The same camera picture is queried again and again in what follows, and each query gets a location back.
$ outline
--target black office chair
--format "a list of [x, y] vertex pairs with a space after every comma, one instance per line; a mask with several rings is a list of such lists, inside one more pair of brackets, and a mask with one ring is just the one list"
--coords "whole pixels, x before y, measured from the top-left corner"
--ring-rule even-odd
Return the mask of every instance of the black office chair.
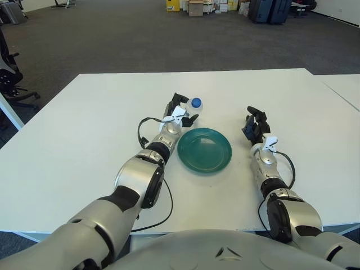
[[20, 93], [19, 91], [27, 91], [16, 84], [23, 79], [23, 74], [19, 71], [19, 68], [16, 65], [15, 56], [18, 56], [18, 53], [13, 55], [9, 54], [9, 49], [5, 37], [0, 28], [0, 92], [7, 100], [10, 105], [18, 107], [29, 107], [34, 110], [38, 110], [37, 105], [20, 103], [19, 101], [25, 100], [29, 97], [34, 96], [36, 99], [40, 98], [40, 95], [37, 92], [30, 92], [22, 96], [17, 97]]

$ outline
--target table leg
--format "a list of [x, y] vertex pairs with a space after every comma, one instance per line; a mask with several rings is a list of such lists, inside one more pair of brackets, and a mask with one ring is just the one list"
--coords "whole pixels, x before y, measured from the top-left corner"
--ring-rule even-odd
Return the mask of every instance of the table leg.
[[5, 115], [10, 119], [13, 125], [19, 131], [23, 126], [24, 123], [18, 117], [18, 115], [14, 112], [10, 104], [6, 101], [2, 94], [0, 94], [0, 109], [5, 113]]

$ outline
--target luggage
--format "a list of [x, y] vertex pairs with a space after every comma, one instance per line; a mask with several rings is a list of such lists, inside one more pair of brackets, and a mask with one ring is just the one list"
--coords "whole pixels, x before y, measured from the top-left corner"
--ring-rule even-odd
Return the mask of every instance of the luggage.
[[13, 24], [21, 24], [26, 22], [26, 18], [24, 17], [24, 14], [17, 3], [4, 3], [1, 4], [1, 7]]
[[254, 23], [266, 23], [273, 0], [251, 0], [249, 18]]
[[291, 0], [274, 0], [268, 22], [270, 24], [283, 24], [291, 7]]

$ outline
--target green plate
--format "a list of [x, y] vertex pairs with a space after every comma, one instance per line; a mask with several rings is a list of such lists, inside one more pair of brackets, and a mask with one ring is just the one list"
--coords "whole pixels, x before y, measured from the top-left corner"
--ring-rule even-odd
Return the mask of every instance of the green plate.
[[186, 167], [196, 172], [214, 173], [230, 162], [231, 146], [216, 130], [196, 128], [181, 137], [178, 155]]

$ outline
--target yellow box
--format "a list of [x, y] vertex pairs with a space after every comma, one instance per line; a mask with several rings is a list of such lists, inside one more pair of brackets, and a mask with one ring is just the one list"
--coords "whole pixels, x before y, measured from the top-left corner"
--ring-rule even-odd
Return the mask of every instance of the yellow box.
[[180, 11], [180, 0], [166, 0], [167, 11]]

